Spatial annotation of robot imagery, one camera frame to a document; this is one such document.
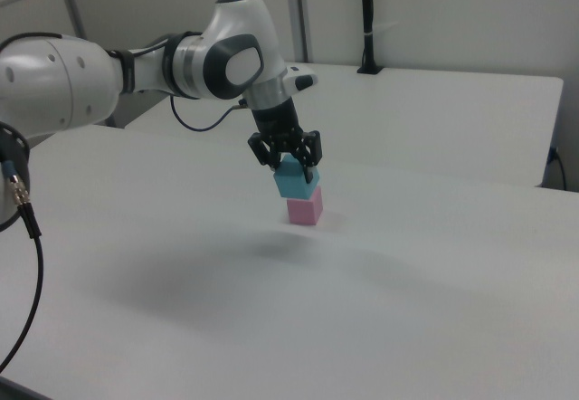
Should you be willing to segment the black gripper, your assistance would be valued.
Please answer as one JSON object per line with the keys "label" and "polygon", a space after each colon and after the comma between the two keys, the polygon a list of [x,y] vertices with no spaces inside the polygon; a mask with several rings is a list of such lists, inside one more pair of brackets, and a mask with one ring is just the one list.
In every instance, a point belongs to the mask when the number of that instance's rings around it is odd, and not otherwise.
{"label": "black gripper", "polygon": [[265,110],[252,110],[257,132],[248,145],[262,166],[275,171],[281,163],[283,141],[294,141],[292,156],[298,160],[307,184],[313,180],[313,168],[321,160],[321,135],[317,130],[303,132],[293,99]]}

